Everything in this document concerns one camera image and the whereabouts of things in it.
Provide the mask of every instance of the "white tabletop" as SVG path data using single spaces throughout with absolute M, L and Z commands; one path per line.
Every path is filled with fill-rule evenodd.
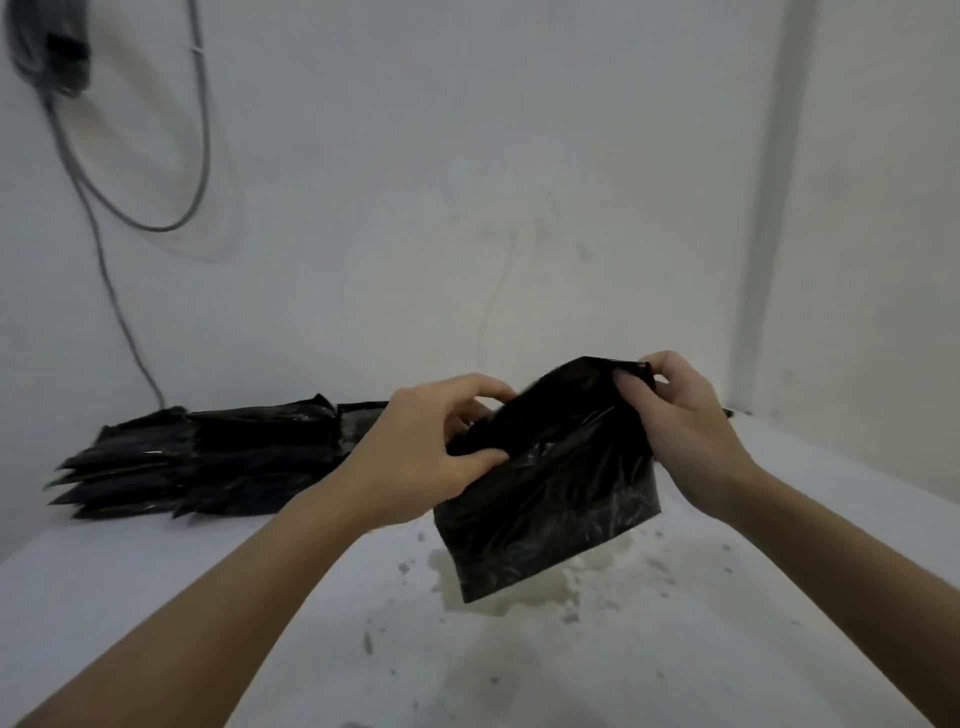
M 960 507 L 751 418 L 735 425 L 761 465 L 960 583 Z M 470 605 L 429 517 L 368 535 L 231 725 L 926 725 L 772 564 L 657 475 L 662 515 Z M 0 566 L 0 725 L 264 521 L 63 522 L 25 546 Z

